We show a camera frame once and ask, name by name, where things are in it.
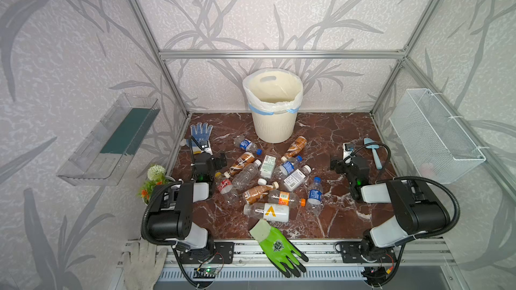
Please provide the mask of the orange cap bottle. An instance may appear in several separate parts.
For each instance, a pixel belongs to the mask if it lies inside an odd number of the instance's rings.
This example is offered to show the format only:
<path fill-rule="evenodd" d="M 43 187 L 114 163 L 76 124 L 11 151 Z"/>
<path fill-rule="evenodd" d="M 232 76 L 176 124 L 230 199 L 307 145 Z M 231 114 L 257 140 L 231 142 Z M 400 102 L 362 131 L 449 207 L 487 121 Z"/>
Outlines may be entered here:
<path fill-rule="evenodd" d="M 267 203 L 286 205 L 290 208 L 299 208 L 306 205 L 306 200 L 299 198 L 295 193 L 273 189 L 268 193 Z"/>

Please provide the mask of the blue label water bottle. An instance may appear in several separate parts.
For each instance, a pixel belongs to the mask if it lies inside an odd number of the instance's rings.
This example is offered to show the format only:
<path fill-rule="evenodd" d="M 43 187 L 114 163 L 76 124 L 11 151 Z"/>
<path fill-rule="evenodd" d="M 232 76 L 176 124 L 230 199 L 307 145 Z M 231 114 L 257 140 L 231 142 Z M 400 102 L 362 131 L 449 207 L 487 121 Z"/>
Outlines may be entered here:
<path fill-rule="evenodd" d="M 315 177 L 309 185 L 308 198 L 305 205 L 306 210 L 314 216 L 319 216 L 323 209 L 322 189 L 321 178 Z"/>

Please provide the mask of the purple label bottle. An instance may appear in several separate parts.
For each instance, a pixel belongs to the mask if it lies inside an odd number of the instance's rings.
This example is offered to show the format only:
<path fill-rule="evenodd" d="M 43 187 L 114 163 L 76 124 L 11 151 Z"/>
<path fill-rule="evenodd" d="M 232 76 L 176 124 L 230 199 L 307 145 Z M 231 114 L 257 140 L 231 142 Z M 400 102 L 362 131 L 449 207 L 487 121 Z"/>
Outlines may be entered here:
<path fill-rule="evenodd" d="M 297 170 L 295 170 L 292 174 L 284 180 L 284 187 L 288 192 L 293 192 L 303 183 L 306 183 L 309 175 L 312 172 L 312 168 L 308 165 L 305 165 Z"/>

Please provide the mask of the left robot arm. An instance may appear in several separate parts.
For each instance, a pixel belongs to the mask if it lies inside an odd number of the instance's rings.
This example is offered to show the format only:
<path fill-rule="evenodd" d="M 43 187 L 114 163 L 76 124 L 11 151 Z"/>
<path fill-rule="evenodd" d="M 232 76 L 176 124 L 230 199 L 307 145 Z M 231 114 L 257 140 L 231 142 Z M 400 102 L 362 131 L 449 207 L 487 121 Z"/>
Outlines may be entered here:
<path fill-rule="evenodd" d="M 208 200 L 215 174 L 227 166 L 225 153 L 191 153 L 192 177 L 173 180 L 161 165 L 151 166 L 141 195 L 146 201 L 141 236 L 151 244 L 170 246 L 181 252 L 213 255 L 215 245 L 210 232 L 194 223 L 194 204 Z"/>

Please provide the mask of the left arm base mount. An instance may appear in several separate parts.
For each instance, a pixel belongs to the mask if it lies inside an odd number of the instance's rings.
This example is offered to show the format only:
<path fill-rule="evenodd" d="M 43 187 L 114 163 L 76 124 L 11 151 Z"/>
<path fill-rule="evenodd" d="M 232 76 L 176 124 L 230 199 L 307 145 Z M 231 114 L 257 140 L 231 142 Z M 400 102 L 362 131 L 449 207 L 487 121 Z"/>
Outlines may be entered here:
<path fill-rule="evenodd" d="M 235 253 L 234 242 L 215 242 L 205 248 L 181 253 L 182 264 L 201 264 L 206 261 L 215 264 L 231 264 Z"/>

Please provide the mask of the white yellow logo bottle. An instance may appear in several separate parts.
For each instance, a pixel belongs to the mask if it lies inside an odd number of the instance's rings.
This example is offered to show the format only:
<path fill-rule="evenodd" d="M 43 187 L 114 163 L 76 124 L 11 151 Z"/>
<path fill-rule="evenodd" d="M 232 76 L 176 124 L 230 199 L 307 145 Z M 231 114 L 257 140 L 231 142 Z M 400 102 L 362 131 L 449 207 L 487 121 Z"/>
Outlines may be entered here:
<path fill-rule="evenodd" d="M 286 223 L 290 219 L 290 208 L 287 205 L 255 203 L 246 204 L 243 213 L 250 218 L 263 219 L 270 222 Z"/>

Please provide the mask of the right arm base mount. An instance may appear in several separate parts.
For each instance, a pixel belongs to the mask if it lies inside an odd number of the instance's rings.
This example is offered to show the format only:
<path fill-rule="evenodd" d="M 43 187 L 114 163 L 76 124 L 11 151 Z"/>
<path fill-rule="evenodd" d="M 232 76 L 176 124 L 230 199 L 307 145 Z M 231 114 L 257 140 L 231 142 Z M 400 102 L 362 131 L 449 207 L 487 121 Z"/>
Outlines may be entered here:
<path fill-rule="evenodd" d="M 341 255 L 344 263 L 396 263 L 392 247 L 379 248 L 370 240 L 341 241 L 334 244 L 334 250 Z"/>

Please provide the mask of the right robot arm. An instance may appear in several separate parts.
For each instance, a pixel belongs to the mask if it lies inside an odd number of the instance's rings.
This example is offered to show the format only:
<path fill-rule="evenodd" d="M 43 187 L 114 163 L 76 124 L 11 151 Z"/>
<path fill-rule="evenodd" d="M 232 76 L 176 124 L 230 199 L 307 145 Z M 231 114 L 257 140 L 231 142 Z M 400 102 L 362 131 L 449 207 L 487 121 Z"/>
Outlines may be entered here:
<path fill-rule="evenodd" d="M 453 229 L 460 219 L 457 197 L 434 180 L 404 176 L 371 184 L 368 162 L 361 157 L 332 158 L 329 168 L 346 177 L 355 201 L 392 205 L 393 217 L 364 232 L 359 245 L 363 256 L 440 236 Z"/>

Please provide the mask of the blue cap Pepsi bottle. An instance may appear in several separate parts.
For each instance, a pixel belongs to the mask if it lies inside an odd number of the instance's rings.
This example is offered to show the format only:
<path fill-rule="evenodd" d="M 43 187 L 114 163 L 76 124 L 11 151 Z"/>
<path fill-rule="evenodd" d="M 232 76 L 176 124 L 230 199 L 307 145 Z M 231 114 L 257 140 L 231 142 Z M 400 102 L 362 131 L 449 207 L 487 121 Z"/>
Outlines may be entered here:
<path fill-rule="evenodd" d="M 289 175 L 291 175 L 295 170 L 297 170 L 302 163 L 303 159 L 301 156 L 291 157 L 283 162 L 281 165 L 278 165 L 272 175 L 273 181 L 283 181 Z"/>

